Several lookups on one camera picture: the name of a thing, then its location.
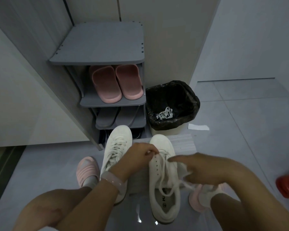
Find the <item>black garbage bag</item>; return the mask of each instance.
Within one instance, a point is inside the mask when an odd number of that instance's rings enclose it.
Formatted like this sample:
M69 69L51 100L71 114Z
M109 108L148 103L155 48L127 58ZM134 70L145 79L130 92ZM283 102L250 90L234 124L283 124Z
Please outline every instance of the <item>black garbage bag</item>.
M193 120L200 108L200 101L183 81L171 82L147 88L146 110L151 127L156 131L170 130ZM170 107L173 117L157 119L156 115Z

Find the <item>trash can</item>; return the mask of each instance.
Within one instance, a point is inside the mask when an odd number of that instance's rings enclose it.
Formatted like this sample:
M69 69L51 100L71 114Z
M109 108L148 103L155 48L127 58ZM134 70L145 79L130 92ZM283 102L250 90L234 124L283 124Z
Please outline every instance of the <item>trash can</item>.
M147 88L146 99L152 135L178 134L185 126L183 124L196 117L200 108L193 90L178 80Z

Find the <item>white sneaker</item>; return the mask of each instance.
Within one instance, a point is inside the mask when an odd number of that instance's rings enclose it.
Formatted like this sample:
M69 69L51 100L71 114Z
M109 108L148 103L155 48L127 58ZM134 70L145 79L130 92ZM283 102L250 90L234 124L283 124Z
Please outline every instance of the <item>white sneaker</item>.
M149 196L152 214L161 224L174 221L180 210L180 190L177 163L168 162L175 152L164 135L154 135L150 141L160 152L149 163Z
M117 126L109 135L106 143L101 175L104 171L108 171L113 165L115 165L132 146L132 144L133 137L131 135L130 128L124 125ZM118 194L115 204L121 202L124 197L125 194Z

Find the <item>hand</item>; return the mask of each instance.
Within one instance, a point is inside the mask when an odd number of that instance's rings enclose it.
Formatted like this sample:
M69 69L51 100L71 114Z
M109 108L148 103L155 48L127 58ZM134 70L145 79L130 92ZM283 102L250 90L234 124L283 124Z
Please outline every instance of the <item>hand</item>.
M184 179L193 184L218 185L227 182L236 171L245 168L234 160L201 153L177 155L168 161L186 164L187 171L192 174L187 175Z
M133 173L147 166L155 154L159 154L159 151L153 144L134 143L110 172L126 181Z

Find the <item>shoelace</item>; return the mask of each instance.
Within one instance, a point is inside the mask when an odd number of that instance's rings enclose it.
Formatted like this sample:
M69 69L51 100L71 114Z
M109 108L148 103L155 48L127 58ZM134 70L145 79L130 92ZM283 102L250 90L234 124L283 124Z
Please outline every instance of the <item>shoelace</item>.
M173 117L173 114L172 114L172 109L167 107L165 109L165 111L163 112L160 112L158 115L156 115L156 118L160 118L161 120L163 119L167 119L167 118L172 118Z
M126 143L127 141L123 140L123 137L116 137L116 139L112 141L106 171L121 159Z
M186 188L194 190L195 188L190 186L188 183L179 179L177 180L175 179L176 178L175 175L177 174L177 167L174 167L174 165L172 165L174 163L168 162L168 159L170 158L169 153L164 150L159 150L159 152L160 152L160 156L163 159L162 177L161 177L160 185L158 186L158 190L160 191L160 193L163 196L169 197L173 194L174 190L177 189L181 184L183 184ZM169 194L165 194L162 190L162 183L165 179L166 170L168 174L167 187L171 188Z

